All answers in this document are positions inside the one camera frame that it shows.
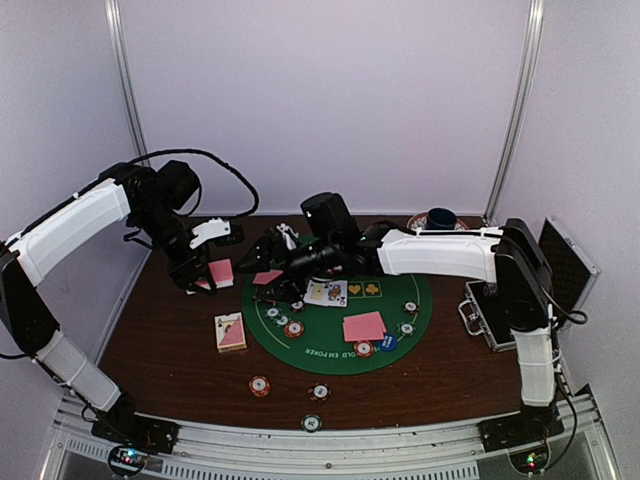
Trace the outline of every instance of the wooden table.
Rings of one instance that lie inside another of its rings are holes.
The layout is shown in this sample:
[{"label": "wooden table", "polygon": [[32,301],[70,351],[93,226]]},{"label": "wooden table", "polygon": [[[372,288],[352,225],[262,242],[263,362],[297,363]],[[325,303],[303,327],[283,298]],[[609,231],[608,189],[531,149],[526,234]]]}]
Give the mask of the wooden table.
[{"label": "wooden table", "polygon": [[[361,227],[379,217],[361,217]],[[395,218],[401,222],[406,219]],[[478,224],[477,219],[463,219]],[[240,220],[246,241],[214,250],[239,260],[265,228],[282,221],[306,233],[304,219]],[[431,276],[434,309],[420,344],[389,367],[356,376],[322,376],[297,370],[267,353],[247,329],[248,349],[219,354],[214,315],[241,311],[242,287],[252,276],[215,297],[187,296],[166,274],[154,252],[134,287],[101,362],[101,368],[138,402],[141,413],[239,427],[299,429],[309,413],[325,429],[426,425],[515,411],[520,378],[515,352],[492,354],[481,337],[467,335],[456,307],[464,279]],[[271,393],[256,398],[248,383],[264,375]],[[329,384],[322,405],[307,388]]]}]

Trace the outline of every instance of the poker table mat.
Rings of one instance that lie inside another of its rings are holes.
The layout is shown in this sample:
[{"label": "poker table mat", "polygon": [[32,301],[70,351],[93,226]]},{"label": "poker table mat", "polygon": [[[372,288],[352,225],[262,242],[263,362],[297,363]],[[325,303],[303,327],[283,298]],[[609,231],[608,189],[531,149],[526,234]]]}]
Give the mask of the poker table mat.
[{"label": "poker table mat", "polygon": [[[433,296],[425,275],[335,277],[340,279],[349,282],[346,307],[307,304],[302,312],[294,313],[286,303],[275,305],[282,315],[304,325],[304,333],[298,338],[285,336],[284,327],[267,316],[267,310],[274,305],[254,301],[257,286],[247,282],[242,295],[245,325],[274,357],[301,370],[325,375],[356,375],[377,370],[399,360],[418,344],[427,331],[433,310]],[[418,304],[418,313],[404,311],[407,301]],[[387,332],[396,335],[398,345],[387,352],[378,348],[378,342],[372,342],[373,355],[359,357],[354,344],[344,341],[343,319],[375,311],[380,312]],[[398,327],[403,323],[413,324],[413,335],[399,333]]]}]

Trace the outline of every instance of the white wall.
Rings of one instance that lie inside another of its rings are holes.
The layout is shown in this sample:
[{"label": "white wall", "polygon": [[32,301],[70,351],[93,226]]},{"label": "white wall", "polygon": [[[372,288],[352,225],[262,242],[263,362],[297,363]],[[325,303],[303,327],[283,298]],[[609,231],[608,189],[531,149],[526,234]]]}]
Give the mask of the white wall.
[{"label": "white wall", "polygon": [[[102,0],[0,2],[0,238],[133,156]],[[95,355],[142,258],[116,226],[59,265],[41,293]],[[0,326],[0,352],[17,348]],[[0,476],[32,478],[60,391],[27,360],[0,360]]]},{"label": "white wall", "polygon": [[498,209],[538,233],[558,215],[602,267],[563,338],[588,381],[624,478],[640,478],[640,3],[554,0],[514,164]]},{"label": "white wall", "polygon": [[[255,183],[260,213],[325,190],[354,212],[484,210],[528,0],[121,3],[149,149],[217,153]],[[201,165],[200,212],[250,206]]]}]

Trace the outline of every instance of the card suit symbol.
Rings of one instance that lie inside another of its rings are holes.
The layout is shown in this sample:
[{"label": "card suit symbol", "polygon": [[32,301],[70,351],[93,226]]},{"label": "card suit symbol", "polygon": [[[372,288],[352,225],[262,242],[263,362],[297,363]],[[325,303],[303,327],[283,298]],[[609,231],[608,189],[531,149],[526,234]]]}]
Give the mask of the card suit symbol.
[{"label": "card suit symbol", "polygon": [[365,292],[367,292],[369,295],[375,295],[379,291],[380,289],[376,287],[373,283],[370,283],[369,285],[367,285],[367,289],[365,290]]}]

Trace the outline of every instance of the blue poker chip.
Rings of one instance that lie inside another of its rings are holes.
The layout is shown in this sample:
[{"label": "blue poker chip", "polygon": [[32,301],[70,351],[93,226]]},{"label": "blue poker chip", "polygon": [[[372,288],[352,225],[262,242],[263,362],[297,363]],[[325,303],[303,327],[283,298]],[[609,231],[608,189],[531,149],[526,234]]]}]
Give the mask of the blue poker chip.
[{"label": "blue poker chip", "polygon": [[378,348],[383,352],[392,352],[398,346],[398,337],[393,333],[385,333],[384,340],[378,342]]}]

